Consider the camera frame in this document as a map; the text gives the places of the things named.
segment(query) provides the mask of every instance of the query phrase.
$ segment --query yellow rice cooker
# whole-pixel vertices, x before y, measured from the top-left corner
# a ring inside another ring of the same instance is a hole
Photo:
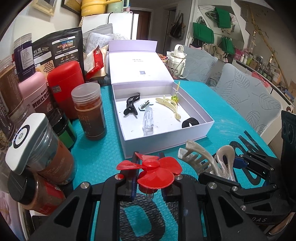
[[[107,4],[122,1],[123,0],[82,0],[81,16],[85,17],[105,13]]]

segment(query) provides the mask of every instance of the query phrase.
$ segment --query pink bottle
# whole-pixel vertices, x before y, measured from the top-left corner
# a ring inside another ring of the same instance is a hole
[[[28,106],[28,114],[48,113],[53,109],[50,100],[47,82],[41,72],[36,72],[23,82],[19,83],[24,102]]]

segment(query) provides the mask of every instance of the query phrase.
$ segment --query doorway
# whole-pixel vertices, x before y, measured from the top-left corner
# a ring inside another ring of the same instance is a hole
[[[174,22],[175,22],[175,17],[176,17],[176,9],[169,10],[168,13],[168,25],[167,25],[167,30],[166,30],[166,36],[165,36],[165,44],[163,46],[163,55],[167,55],[167,51],[170,51],[170,46],[172,42],[172,38],[168,36],[168,33],[170,32]]]
[[[137,39],[148,40],[151,12],[141,11],[141,10],[132,10],[132,11],[133,13],[139,14]]]

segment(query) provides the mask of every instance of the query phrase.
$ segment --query black hair claw clip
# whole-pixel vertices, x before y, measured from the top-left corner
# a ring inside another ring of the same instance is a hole
[[[128,115],[129,113],[133,113],[134,115],[138,115],[138,112],[135,108],[135,106],[133,105],[134,102],[138,101],[140,99],[140,94],[138,93],[135,96],[132,96],[130,98],[127,99],[126,101],[126,109],[124,110],[124,115]]]

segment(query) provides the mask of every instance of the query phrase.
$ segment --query white gift box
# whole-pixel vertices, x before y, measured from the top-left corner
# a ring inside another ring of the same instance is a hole
[[[168,98],[178,87],[155,52],[156,41],[112,40],[109,42],[109,66],[113,93],[113,105],[125,158],[131,158],[135,151],[141,154],[158,152],[185,144],[187,140],[206,137],[214,120],[180,86],[178,90],[178,113],[174,117],[168,107],[159,104],[155,98]],[[123,114],[129,97],[141,93],[134,103],[138,115]],[[139,106],[147,100],[153,105],[153,134],[144,136],[144,111]],[[183,121],[195,118],[199,125],[182,128]]]

